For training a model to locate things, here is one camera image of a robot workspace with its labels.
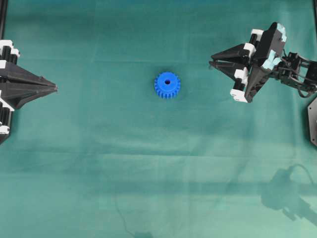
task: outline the black metal frame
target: black metal frame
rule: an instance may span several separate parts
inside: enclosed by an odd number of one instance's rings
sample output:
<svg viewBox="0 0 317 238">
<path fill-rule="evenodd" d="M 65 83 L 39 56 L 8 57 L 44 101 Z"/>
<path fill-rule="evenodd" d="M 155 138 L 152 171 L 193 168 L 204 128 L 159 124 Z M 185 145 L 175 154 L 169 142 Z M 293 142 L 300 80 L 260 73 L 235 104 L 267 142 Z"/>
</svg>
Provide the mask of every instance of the black metal frame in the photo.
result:
<svg viewBox="0 0 317 238">
<path fill-rule="evenodd" d="M 8 7 L 8 0 L 0 0 L 0 40 L 2 40 L 4 36 L 7 7 Z"/>
</svg>

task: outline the white bracket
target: white bracket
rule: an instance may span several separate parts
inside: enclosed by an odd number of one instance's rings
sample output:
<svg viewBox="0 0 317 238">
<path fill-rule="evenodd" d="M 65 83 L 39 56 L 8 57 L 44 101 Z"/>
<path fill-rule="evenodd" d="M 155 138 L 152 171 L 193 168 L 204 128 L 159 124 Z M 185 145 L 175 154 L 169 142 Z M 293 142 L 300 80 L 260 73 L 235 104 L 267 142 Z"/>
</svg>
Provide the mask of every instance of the white bracket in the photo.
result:
<svg viewBox="0 0 317 238">
<path fill-rule="evenodd" d="M 20 57 L 19 50 L 13 47 L 13 42 L 11 40 L 0 40 L 0 55 L 2 55 L 4 46 L 9 46 L 11 48 L 11 55 L 16 55 L 18 58 Z"/>
</svg>

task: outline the green cloth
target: green cloth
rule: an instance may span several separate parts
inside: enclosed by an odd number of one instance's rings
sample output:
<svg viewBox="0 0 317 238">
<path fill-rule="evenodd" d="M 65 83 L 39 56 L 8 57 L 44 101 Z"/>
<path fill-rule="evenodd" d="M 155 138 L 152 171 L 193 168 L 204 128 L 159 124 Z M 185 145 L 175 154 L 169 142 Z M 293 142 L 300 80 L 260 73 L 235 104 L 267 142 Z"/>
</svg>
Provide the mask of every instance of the green cloth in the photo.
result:
<svg viewBox="0 0 317 238">
<path fill-rule="evenodd" d="M 18 64 L 57 94 L 14 113 L 0 146 L 3 238 L 316 237 L 307 106 L 270 79 L 251 104 L 210 55 L 286 27 L 317 60 L 310 0 L 10 0 Z M 181 79 L 163 100 L 154 79 Z M 264 206 L 261 196 L 277 210 Z M 292 221 L 280 207 L 304 217 Z"/>
</svg>

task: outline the gear teeth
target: gear teeth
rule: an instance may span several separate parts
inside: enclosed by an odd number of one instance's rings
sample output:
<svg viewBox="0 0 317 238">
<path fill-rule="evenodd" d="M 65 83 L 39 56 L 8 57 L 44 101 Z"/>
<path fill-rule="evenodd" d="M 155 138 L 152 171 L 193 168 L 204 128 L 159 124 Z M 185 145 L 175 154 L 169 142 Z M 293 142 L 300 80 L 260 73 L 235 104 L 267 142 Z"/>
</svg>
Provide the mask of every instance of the gear teeth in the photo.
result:
<svg viewBox="0 0 317 238">
<path fill-rule="evenodd" d="M 168 77 L 167 79 L 170 79 L 172 84 L 172 88 L 170 89 L 170 91 L 164 91 L 162 89 L 162 87 L 165 89 L 165 88 L 168 88 L 168 84 L 165 83 L 164 85 L 164 81 L 166 78 L 163 78 L 163 79 L 160 79 L 159 81 L 159 78 L 160 77 Z M 163 73 L 160 73 L 158 75 L 158 77 L 154 80 L 154 89 L 155 89 L 155 92 L 156 94 L 161 97 L 161 98 L 164 98 L 164 99 L 171 99 L 171 98 L 174 98 L 175 96 L 178 95 L 178 92 L 181 88 L 181 82 L 180 82 L 180 79 L 178 78 L 177 75 L 175 75 L 174 73 L 172 72 L 163 72 Z"/>
</svg>

